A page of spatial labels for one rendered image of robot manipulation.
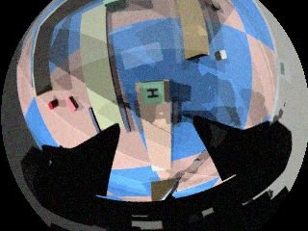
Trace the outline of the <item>small red block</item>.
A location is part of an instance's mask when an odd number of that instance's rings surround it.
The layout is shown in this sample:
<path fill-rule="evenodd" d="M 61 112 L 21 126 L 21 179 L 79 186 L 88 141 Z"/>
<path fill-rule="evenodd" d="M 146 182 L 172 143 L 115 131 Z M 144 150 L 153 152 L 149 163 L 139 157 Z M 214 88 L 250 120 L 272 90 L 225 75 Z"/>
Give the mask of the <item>small red block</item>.
<path fill-rule="evenodd" d="M 53 108 L 55 108 L 55 107 L 58 107 L 58 105 L 59 105 L 59 103 L 58 103 L 57 99 L 55 99 L 55 100 L 53 100 L 53 101 L 50 101 L 50 103 L 49 103 L 49 108 L 50 108 L 50 109 L 53 109 Z"/>

